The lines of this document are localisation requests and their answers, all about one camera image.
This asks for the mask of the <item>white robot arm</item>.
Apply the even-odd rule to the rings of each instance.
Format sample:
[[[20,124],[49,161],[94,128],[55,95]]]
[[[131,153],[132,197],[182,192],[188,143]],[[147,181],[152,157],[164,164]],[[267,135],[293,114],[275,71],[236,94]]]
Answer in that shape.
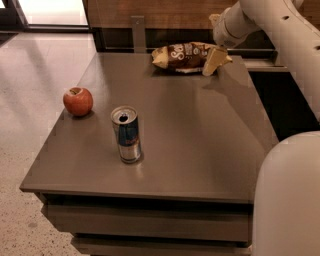
[[[237,0],[209,16],[213,40],[236,47],[266,33],[294,84],[257,78],[267,113],[303,128],[266,156],[256,184],[252,256],[320,256],[320,32],[301,13],[305,0]]]

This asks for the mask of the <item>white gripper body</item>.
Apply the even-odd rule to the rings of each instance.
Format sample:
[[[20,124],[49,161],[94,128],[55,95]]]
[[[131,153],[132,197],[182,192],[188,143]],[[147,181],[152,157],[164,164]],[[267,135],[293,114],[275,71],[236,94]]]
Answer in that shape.
[[[213,27],[214,42],[225,48],[242,44],[247,37],[260,28],[248,18],[240,6],[232,6],[220,14],[218,24]]]

